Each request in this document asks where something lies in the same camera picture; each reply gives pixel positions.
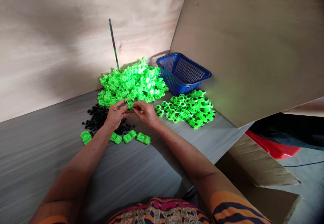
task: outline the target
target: cardboard box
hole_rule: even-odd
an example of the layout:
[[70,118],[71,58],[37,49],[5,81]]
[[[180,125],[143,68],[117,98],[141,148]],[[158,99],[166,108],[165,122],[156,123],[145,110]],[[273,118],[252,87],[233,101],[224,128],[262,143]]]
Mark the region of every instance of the cardboard box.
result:
[[301,196],[266,187],[301,182],[248,136],[243,135],[215,166],[273,223],[289,222]]

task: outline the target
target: hand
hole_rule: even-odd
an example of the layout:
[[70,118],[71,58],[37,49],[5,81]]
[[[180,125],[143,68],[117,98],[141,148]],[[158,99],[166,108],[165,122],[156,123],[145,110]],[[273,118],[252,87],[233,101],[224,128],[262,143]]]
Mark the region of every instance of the hand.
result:
[[135,115],[148,127],[156,128],[160,124],[160,120],[155,115],[153,105],[140,100],[135,102],[133,107],[132,110]]
[[124,103],[125,99],[109,107],[105,125],[110,127],[113,131],[119,127],[123,118],[133,117],[131,114],[125,113],[128,109],[128,104],[123,105]]

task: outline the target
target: cardboard flap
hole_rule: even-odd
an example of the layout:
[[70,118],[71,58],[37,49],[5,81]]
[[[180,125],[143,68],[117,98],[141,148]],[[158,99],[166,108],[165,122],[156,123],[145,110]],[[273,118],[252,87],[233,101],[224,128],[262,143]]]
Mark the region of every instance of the cardboard flap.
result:
[[275,224],[288,223],[297,203],[301,200],[300,195],[282,190],[253,185],[236,185],[236,187],[259,212]]
[[256,186],[300,184],[300,181],[247,135],[228,150]]

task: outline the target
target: person's left hand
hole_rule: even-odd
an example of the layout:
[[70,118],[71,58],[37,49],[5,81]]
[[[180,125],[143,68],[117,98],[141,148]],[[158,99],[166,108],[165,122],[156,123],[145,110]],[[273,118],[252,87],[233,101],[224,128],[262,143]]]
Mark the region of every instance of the person's left hand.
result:
[[125,113],[128,109],[128,104],[123,105],[124,103],[125,99],[109,107],[105,125],[109,126],[114,131],[119,127],[120,122],[123,118],[132,117],[131,114]]

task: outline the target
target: blue basket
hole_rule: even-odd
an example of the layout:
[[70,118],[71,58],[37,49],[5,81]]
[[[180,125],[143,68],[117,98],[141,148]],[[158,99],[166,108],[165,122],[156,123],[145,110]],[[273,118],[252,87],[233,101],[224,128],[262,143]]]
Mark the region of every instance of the blue basket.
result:
[[212,75],[209,70],[180,53],[160,57],[156,63],[161,68],[160,77],[173,96],[188,94]]

